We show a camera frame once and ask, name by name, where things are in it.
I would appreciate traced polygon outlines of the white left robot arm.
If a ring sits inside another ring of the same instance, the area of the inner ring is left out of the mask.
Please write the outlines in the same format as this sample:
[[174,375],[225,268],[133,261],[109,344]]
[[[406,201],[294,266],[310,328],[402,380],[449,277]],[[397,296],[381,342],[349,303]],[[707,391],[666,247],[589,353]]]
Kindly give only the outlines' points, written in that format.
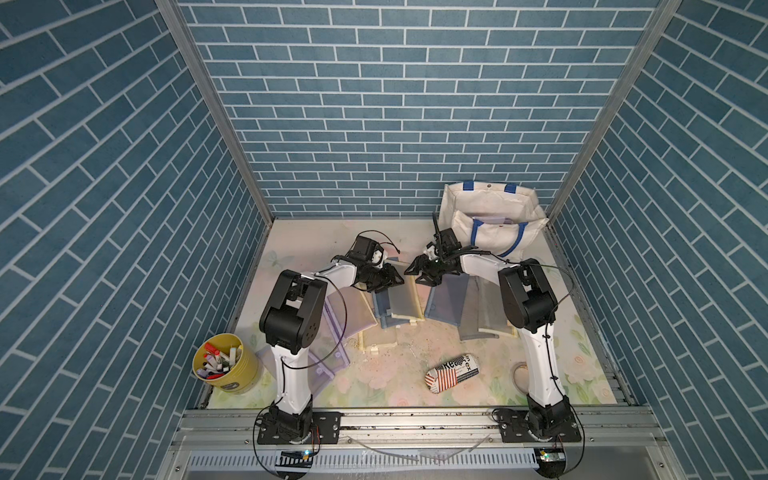
[[359,235],[344,255],[315,272],[282,271],[262,312],[259,329],[275,359],[278,391],[270,407],[275,419],[299,420],[311,415],[312,393],[308,360],[317,337],[329,293],[362,286],[366,292],[385,291],[404,283],[387,261],[382,243]]

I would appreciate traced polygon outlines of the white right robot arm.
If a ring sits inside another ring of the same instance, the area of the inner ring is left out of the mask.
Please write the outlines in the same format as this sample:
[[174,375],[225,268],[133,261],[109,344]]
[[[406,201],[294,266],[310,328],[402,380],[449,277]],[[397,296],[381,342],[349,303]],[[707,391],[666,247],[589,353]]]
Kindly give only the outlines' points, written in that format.
[[405,273],[430,287],[440,285],[446,274],[467,274],[497,285],[507,321],[524,342],[529,421],[549,428],[570,417],[572,409],[557,373],[550,331],[559,302],[537,260],[513,262],[476,246],[463,246],[452,229],[445,229],[435,233]]

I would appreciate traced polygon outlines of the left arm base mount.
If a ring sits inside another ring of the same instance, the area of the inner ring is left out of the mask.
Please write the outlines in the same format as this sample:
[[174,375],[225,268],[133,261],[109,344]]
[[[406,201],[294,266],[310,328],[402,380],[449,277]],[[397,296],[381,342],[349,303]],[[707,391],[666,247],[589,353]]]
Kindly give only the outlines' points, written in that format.
[[270,408],[256,426],[259,445],[304,444],[312,439],[321,445],[337,444],[342,414],[338,411],[309,411],[289,414]]

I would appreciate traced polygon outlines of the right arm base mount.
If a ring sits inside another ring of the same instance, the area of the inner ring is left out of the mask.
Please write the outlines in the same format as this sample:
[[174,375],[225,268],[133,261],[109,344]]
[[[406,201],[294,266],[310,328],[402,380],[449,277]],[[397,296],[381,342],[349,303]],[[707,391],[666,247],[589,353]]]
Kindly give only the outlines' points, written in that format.
[[503,443],[568,443],[583,439],[571,410],[495,408],[491,419],[497,424]]

